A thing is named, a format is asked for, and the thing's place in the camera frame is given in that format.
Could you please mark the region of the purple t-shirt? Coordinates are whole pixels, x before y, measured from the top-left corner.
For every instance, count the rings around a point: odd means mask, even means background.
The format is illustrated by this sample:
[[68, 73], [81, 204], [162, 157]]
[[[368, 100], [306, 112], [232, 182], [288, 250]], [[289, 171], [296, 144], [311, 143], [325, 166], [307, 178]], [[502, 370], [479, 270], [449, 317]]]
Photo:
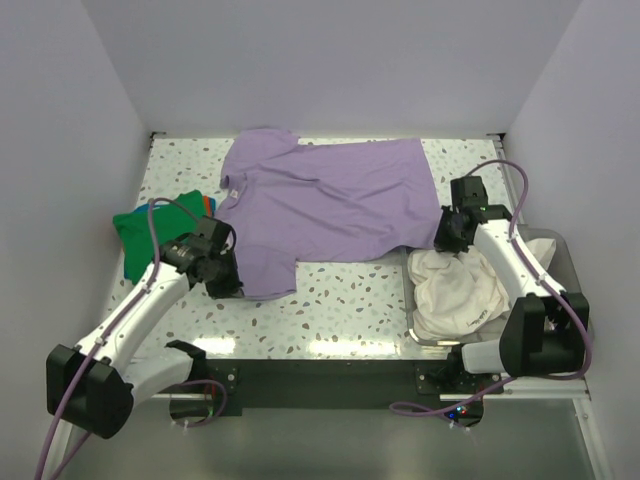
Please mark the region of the purple t-shirt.
[[300, 143], [288, 131], [242, 132], [221, 170], [215, 215], [236, 231], [243, 293], [296, 290], [299, 262], [365, 262], [408, 246], [430, 249], [440, 202], [418, 139]]

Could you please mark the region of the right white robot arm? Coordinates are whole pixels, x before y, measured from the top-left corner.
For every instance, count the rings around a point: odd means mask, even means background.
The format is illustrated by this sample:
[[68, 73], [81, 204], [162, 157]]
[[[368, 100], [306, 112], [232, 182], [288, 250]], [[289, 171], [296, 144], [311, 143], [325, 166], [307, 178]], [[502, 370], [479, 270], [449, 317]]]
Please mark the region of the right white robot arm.
[[434, 246], [459, 254], [476, 249], [506, 290], [511, 311], [497, 340], [464, 344], [445, 369], [448, 386], [469, 392], [481, 374], [512, 377], [576, 378], [591, 360], [587, 332], [589, 303], [556, 281], [526, 247], [515, 218], [502, 204], [491, 204], [482, 179], [467, 175], [450, 182], [450, 206]]

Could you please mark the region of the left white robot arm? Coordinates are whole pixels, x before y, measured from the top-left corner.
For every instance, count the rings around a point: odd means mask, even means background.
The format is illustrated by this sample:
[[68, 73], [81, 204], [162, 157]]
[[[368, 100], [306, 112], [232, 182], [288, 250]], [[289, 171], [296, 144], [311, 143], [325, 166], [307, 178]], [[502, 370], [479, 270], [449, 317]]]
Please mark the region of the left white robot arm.
[[49, 354], [46, 405], [54, 419], [109, 439], [155, 394], [175, 385], [196, 392], [211, 383], [207, 355], [191, 343], [172, 340], [150, 360], [134, 355], [196, 285], [213, 299], [240, 296], [236, 240], [231, 225], [203, 216], [193, 232], [154, 241], [152, 261], [125, 300], [75, 346], [58, 345]]

